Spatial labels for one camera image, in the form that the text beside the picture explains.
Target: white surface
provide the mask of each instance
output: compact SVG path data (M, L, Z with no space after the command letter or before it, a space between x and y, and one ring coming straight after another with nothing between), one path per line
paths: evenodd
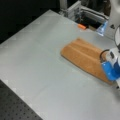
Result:
M48 11L0 46L0 78L44 120L119 120L118 92L60 56L78 37L102 49L115 47Z

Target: orange object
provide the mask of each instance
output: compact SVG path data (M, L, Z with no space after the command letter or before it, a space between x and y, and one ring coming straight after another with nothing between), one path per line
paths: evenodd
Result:
M86 30L86 26L82 25L82 24L78 24L78 27L83 29L83 30Z

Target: table surface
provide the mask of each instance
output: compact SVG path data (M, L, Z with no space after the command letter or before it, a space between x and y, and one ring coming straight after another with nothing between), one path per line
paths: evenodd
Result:
M78 37L115 47L49 10L0 46L0 78L44 120L119 120L118 91L60 55Z

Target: blue robot part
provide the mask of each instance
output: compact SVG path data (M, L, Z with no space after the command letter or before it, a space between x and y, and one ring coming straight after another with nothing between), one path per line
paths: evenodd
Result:
M120 77L120 73L116 72L116 69L112 67L109 61L103 62L101 65L108 80L116 81Z

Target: cable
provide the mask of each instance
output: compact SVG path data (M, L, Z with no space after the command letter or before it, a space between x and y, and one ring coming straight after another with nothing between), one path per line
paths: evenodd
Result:
M101 14L95 13L95 12L90 11L90 10L85 10L85 9L81 9L81 10L86 11L86 12L90 12L90 13L92 13L92 14L95 14L95 15L98 15L98 16L100 16L100 17L104 18L105 20L108 20L108 18L107 18L107 17L105 17L104 15L101 15Z
M103 55L103 53L105 53L106 51L109 51L109 49L106 49L106 50L104 50L104 51L102 51L101 53L100 53L100 62L101 63L103 63L105 60L103 59L103 57L102 57L102 55Z

